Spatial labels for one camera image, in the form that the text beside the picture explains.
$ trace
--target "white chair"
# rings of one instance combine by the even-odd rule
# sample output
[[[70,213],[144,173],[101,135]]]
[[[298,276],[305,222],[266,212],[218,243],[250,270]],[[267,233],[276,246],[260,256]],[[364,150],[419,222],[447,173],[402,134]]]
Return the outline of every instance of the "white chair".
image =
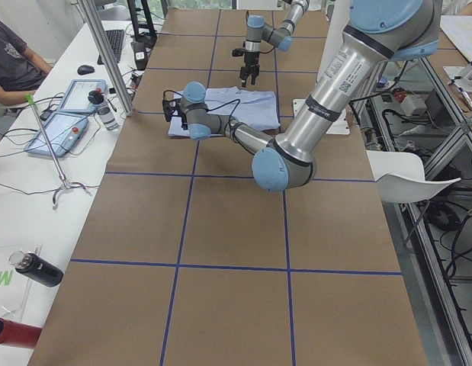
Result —
[[[411,204],[430,200],[461,180],[426,181],[422,160],[410,152],[367,150],[367,154],[383,202]]]
[[[94,0],[97,7],[114,4],[116,0]],[[98,17],[101,21],[130,21],[129,9],[123,5],[114,5],[110,8],[98,10]]]

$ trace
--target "printed label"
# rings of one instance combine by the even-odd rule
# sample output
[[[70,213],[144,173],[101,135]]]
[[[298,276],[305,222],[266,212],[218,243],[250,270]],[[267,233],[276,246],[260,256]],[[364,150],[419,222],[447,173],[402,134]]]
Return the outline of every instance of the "printed label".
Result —
[[[327,68],[324,76],[332,82],[332,86],[350,96],[359,86],[360,81],[368,74],[369,67],[352,59],[341,50]]]

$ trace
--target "white towel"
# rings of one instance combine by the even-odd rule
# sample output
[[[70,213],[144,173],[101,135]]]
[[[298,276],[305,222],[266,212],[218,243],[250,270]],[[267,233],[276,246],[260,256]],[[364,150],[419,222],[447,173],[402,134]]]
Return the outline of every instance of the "white towel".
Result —
[[[232,88],[209,88],[205,96],[205,103],[209,109],[214,109],[228,101],[240,99],[239,106],[233,113],[238,121],[260,130],[273,130],[280,127],[276,114],[276,97],[272,91],[247,91]],[[236,106],[236,102],[219,108],[210,114],[230,115]],[[181,128],[181,119],[173,117],[169,125],[169,136],[186,136],[190,134]]]

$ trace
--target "black mouse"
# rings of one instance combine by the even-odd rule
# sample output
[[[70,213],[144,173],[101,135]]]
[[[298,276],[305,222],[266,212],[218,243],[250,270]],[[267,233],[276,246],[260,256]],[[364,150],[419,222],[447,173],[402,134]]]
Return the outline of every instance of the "black mouse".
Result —
[[[95,68],[90,65],[81,65],[76,72],[78,75],[91,74],[92,72],[95,72]]]

